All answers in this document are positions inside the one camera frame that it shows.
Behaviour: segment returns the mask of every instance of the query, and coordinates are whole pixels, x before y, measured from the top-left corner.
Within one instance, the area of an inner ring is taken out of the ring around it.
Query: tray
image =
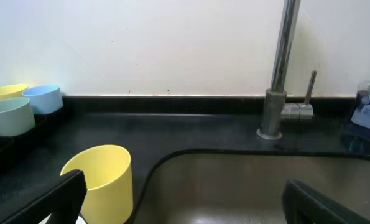
[[[26,133],[18,136],[0,136],[0,175],[23,160],[70,115],[70,107],[63,106],[48,115],[35,115],[35,127]]]

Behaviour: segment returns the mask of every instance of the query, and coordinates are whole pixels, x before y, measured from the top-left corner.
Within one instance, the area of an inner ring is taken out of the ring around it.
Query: dish soap bottle
[[[349,152],[370,157],[370,80],[358,85],[356,103],[344,134]]]

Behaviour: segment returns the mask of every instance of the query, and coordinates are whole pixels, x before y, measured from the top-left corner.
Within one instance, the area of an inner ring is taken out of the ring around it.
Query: wall
[[[68,95],[263,96],[284,0],[0,0],[0,85]],[[354,96],[370,0],[303,0],[285,89]]]

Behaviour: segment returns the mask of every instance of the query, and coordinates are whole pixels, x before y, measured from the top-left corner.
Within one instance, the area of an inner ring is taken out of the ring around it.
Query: countertop
[[[75,115],[0,177],[0,204],[58,176],[63,165],[79,152],[103,144],[117,144],[130,152],[134,205],[154,167],[175,154],[348,156],[340,140],[345,119],[316,116],[310,123],[284,122],[283,138],[275,143],[256,137],[260,120],[260,115]]]

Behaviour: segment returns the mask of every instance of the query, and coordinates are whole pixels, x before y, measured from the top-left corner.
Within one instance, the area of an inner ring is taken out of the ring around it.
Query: metal faucet
[[[313,117],[313,108],[309,104],[309,99],[312,95],[317,71],[312,72],[305,102],[303,104],[285,104],[285,97],[287,96],[287,92],[284,91],[285,75],[289,64],[300,3],[301,0],[285,0],[284,2],[272,83],[271,87],[266,90],[262,123],[257,130],[257,135],[264,139],[276,140],[282,137],[280,132],[282,118],[310,119]]]

